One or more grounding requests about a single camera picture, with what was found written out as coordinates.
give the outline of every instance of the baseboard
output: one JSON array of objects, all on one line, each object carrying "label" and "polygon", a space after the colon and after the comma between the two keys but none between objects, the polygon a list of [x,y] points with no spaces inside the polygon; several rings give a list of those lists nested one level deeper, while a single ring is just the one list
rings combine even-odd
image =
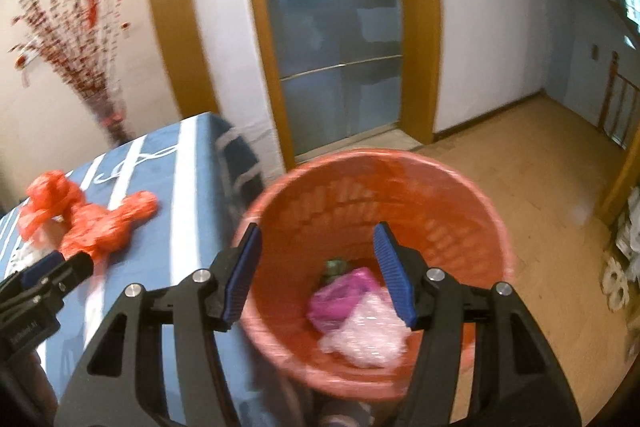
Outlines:
[{"label": "baseboard", "polygon": [[437,142],[439,140],[442,140],[444,138],[448,138],[449,136],[457,134],[461,131],[469,129],[470,127],[473,127],[475,125],[478,125],[479,123],[482,123],[483,121],[493,118],[494,116],[498,116],[500,113],[510,110],[513,107],[520,105],[521,103],[528,102],[529,100],[537,96],[546,96],[545,89],[544,88],[540,89],[532,94],[528,94],[527,96],[524,96],[523,98],[519,98],[517,100],[514,100],[513,102],[509,102],[504,105],[501,105],[500,107],[496,107],[495,109],[492,109],[489,112],[476,116],[471,120],[467,120],[465,122],[454,125],[453,127],[449,127],[448,129],[445,129],[443,131],[435,132],[433,133],[433,141]]}]

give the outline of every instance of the orange plastic basket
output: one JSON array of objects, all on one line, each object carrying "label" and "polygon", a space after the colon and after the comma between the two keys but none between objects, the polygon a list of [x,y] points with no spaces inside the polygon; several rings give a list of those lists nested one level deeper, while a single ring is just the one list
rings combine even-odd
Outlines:
[{"label": "orange plastic basket", "polygon": [[[343,257],[382,276],[373,227],[388,221],[402,245],[419,250],[459,282],[491,288],[511,280],[513,254],[489,199],[464,176],[413,153],[353,150],[300,166],[265,190],[243,217],[260,224],[263,250],[242,313],[255,346],[290,377],[323,393],[363,401],[401,399],[420,344],[413,333],[394,369],[361,369],[318,349],[306,319],[324,263]],[[474,357],[465,325],[462,367]]]}]

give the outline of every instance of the window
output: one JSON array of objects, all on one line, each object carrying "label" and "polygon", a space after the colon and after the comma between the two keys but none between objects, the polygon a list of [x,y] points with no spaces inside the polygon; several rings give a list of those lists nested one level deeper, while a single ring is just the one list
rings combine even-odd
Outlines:
[{"label": "window", "polygon": [[640,26],[640,0],[625,0],[626,16]]}]

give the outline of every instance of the glass door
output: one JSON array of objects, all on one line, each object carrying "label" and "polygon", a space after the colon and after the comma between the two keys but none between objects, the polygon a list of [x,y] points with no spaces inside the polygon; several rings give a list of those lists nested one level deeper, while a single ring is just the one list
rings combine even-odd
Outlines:
[{"label": "glass door", "polygon": [[400,0],[268,0],[295,154],[398,121]]}]

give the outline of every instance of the basket rim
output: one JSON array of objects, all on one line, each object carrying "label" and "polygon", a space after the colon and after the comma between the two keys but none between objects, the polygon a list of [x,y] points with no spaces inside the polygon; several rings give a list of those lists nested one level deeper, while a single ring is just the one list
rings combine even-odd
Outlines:
[{"label": "basket rim", "polygon": [[[280,194],[280,192],[289,185],[292,180],[302,177],[307,172],[322,166],[335,164],[340,161],[357,157],[377,157],[377,158],[404,158],[412,162],[423,163],[446,172],[451,178],[458,183],[464,185],[468,190],[478,198],[479,202],[484,206],[489,217],[491,218],[497,230],[498,243],[502,254],[503,269],[502,280],[513,282],[514,268],[516,266],[515,254],[511,250],[511,244],[508,239],[507,229],[495,210],[494,204],[489,197],[484,195],[480,188],[469,178],[460,172],[452,169],[446,164],[422,156],[417,153],[389,150],[389,149],[352,149],[343,152],[332,153],[314,158],[309,162],[299,165],[292,171],[287,172],[278,178],[273,184],[267,187],[256,198],[254,203],[242,216],[242,220],[236,230],[233,244],[237,245],[242,238],[244,230],[250,223],[260,223],[260,216],[263,210]],[[364,400],[364,401],[387,401],[400,400],[404,398],[406,389],[402,389],[394,380],[387,381],[358,381],[347,380],[338,377],[333,373],[329,373],[319,369],[313,365],[302,363],[296,360],[295,356],[289,349],[280,344],[276,336],[271,333],[267,325],[264,323],[258,313],[253,292],[250,290],[241,315],[241,324],[247,336],[250,338],[255,347],[277,368],[282,370],[287,376],[298,381],[302,381],[305,385],[321,391],[322,393],[333,396],[340,396],[345,399]],[[462,350],[461,366],[462,370],[469,369],[474,361],[475,343],[471,343]]]}]

